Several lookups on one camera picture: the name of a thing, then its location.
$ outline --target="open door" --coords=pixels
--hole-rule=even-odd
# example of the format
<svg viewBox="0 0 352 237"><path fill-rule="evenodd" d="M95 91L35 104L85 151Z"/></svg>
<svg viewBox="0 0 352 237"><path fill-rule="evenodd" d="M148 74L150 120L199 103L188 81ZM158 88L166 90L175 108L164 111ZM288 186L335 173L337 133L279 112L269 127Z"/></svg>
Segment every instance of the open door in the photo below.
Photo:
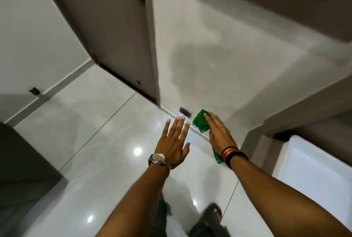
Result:
<svg viewBox="0 0 352 237"><path fill-rule="evenodd" d="M54 0L93 59L157 100L142 0Z"/></svg>

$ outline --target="green rag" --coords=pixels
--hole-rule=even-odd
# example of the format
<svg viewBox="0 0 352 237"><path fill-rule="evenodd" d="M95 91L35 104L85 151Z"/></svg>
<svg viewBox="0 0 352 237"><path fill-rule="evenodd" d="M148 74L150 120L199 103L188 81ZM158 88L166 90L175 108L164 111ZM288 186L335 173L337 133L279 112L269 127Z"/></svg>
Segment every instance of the green rag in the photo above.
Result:
<svg viewBox="0 0 352 237"><path fill-rule="evenodd" d="M204 113L209 115L208 111L205 111L204 109L202 109L198 113L198 115L195 117L195 119L193 120L193 126L198 128L201 133L205 133L207 130L211 129L207 120L204 117ZM223 163L221 156L218 155L217 152L215 152L214 148L213 148L213 152L214 152L214 157L215 157L216 161L218 162L218 164Z"/></svg>

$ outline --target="watch face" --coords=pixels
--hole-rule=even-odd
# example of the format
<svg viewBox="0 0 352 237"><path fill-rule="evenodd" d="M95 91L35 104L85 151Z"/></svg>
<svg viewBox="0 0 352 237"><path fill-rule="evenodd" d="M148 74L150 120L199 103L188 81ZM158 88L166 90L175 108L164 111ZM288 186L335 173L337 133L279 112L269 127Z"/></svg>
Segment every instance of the watch face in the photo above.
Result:
<svg viewBox="0 0 352 237"><path fill-rule="evenodd" d="M153 155L153 160L163 162L165 161L165 156L163 154Z"/></svg>

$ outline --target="wristwatch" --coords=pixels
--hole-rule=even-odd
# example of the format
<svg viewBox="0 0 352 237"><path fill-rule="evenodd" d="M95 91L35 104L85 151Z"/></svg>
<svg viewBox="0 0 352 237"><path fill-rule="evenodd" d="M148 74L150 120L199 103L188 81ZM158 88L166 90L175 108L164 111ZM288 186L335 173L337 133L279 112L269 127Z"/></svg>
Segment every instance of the wristwatch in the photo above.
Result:
<svg viewBox="0 0 352 237"><path fill-rule="evenodd" d="M151 163L159 164L159 165L166 165L166 166L168 166L169 171L171 170L171 164L170 164L169 160L163 154L151 154L148 159L148 165L150 165Z"/></svg>

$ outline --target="white tile floor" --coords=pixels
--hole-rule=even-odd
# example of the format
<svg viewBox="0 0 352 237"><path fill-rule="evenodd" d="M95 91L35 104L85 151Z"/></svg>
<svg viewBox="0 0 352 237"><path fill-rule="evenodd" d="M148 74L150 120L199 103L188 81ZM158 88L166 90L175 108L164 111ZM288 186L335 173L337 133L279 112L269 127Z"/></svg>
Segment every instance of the white tile floor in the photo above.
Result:
<svg viewBox="0 0 352 237"><path fill-rule="evenodd" d="M168 118L93 66L18 124L16 130L68 180L24 236L93 237L147 168ZM190 153L163 190L173 213L168 236L185 236L211 202L226 210L223 223L232 236L272 236L240 184L235 190L235 174L216 163L210 144L192 131L186 141Z"/></svg>

